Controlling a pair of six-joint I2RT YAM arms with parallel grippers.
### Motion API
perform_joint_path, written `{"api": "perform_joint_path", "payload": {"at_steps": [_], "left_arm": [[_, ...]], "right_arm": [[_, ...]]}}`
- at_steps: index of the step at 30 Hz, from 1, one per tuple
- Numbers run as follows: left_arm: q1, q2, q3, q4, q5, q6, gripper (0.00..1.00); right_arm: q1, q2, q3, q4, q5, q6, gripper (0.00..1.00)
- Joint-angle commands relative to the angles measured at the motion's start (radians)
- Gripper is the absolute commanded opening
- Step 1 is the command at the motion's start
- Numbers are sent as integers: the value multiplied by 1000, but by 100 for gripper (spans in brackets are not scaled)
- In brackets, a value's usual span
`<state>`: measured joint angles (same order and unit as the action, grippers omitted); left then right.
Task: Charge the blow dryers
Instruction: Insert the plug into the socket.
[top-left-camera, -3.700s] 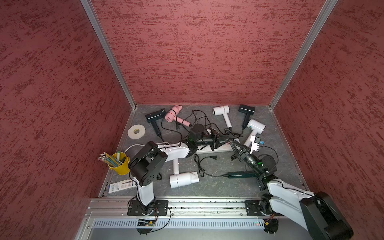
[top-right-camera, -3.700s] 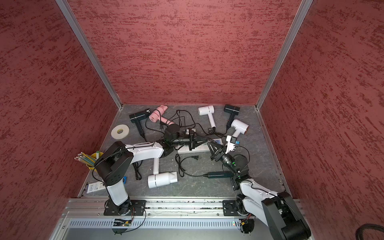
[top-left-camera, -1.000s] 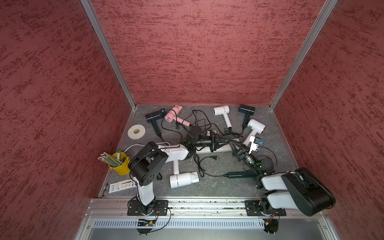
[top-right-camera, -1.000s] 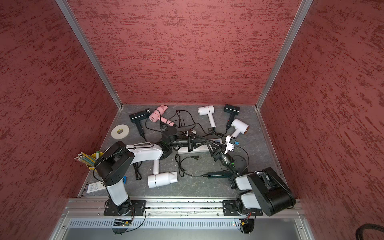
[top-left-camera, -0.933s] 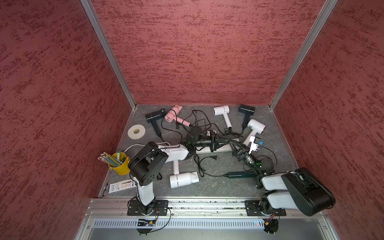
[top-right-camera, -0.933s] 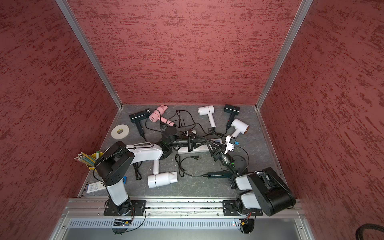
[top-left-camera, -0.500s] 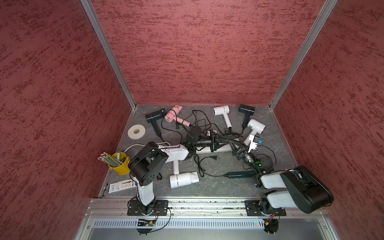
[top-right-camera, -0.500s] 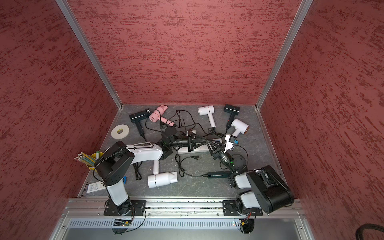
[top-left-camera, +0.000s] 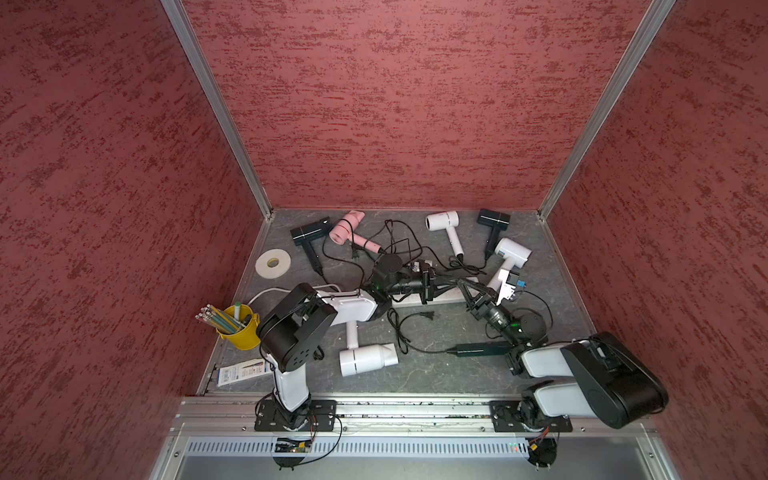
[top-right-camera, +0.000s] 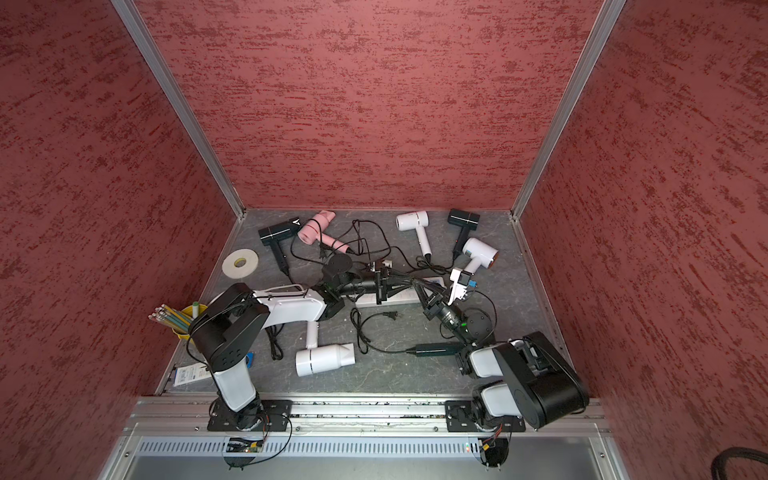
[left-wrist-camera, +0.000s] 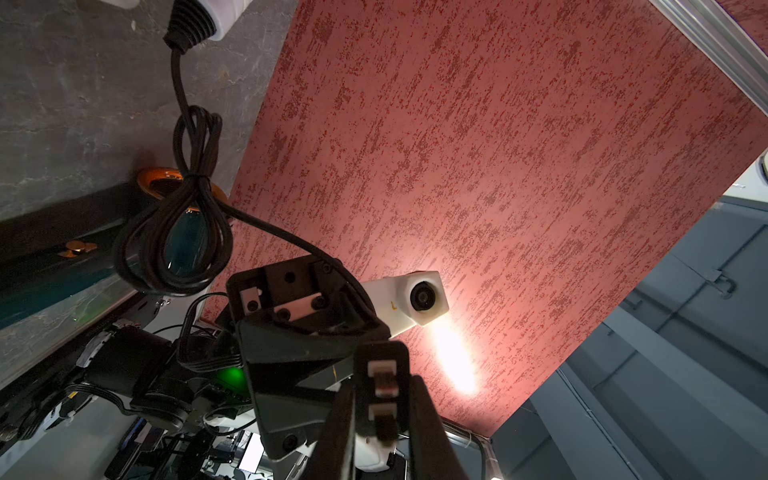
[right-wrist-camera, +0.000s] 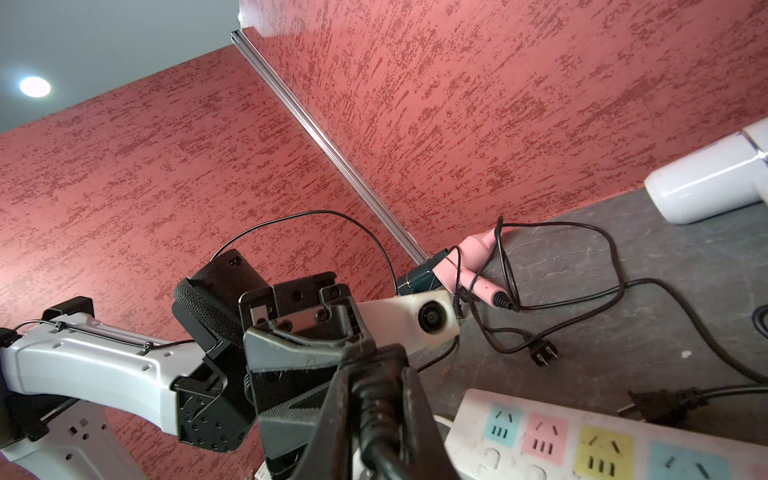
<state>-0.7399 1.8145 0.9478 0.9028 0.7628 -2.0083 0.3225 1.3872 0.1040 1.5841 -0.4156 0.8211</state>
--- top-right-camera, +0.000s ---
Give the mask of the white power strip coloured sockets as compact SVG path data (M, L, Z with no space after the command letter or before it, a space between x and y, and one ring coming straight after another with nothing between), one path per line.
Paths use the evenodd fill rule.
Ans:
M358 298L355 302L357 308L373 308L383 306L398 306L398 305L412 305L418 304L419 298L413 288L402 290L394 295L389 295L386 300L382 300L380 304L376 303L376 295L374 293L364 294Z

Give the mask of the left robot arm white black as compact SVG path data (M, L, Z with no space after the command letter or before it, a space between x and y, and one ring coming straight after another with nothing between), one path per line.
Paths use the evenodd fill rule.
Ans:
M374 264L370 271L355 271L346 255L332 258L323 267L323 279L312 287L292 284L253 290L239 282L230 285L195 319L190 341L204 357L219 399L239 414L258 407L257 390L250 379L246 355L265 329L288 323L307 326L306 348L296 354L301 377L333 371L355 363L350 344L320 346L319 322L336 315L345 297L373 294L380 304L395 294L390 269Z

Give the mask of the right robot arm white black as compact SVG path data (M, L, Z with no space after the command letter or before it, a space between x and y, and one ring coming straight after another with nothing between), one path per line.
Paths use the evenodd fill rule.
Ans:
M512 421L540 429L589 406L583 381L542 332L496 344L490 332L471 339L462 326L463 313L446 303L444 287L420 279L411 284L424 315L449 328L456 340L420 344L407 352L452 356L462 374L493 380L476 388L469 401L447 402L449 416L477 431L502 430Z

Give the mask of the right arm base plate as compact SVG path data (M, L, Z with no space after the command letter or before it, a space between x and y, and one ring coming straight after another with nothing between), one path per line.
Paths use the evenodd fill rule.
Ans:
M525 432L522 417L493 416L480 400L449 400L444 403L449 432L502 433Z

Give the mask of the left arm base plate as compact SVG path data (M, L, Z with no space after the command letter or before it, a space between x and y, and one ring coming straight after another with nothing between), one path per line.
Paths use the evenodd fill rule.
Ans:
M209 432L285 432L293 402L291 400L260 400L246 405L241 411L231 410L223 399L217 398L209 408Z

